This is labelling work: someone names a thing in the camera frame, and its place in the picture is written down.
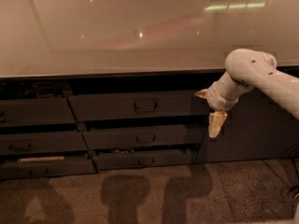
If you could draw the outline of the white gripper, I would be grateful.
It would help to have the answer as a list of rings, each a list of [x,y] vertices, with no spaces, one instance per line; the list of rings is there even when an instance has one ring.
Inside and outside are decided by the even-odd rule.
[[[203,99],[207,98],[209,107],[215,110],[209,114],[208,134],[210,138],[216,138],[227,119],[225,111],[230,110],[238,102],[238,99],[228,100],[222,97],[216,88],[216,83],[213,83],[208,89],[197,91],[194,95]]]

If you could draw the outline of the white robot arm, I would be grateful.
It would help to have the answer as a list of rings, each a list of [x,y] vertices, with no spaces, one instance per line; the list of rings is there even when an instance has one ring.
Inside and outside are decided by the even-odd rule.
[[[226,57],[221,78],[194,94],[213,109],[208,118],[210,138],[218,136],[227,111],[239,97],[254,88],[299,119],[299,78],[278,71],[277,66],[272,54],[252,49],[235,49]]]

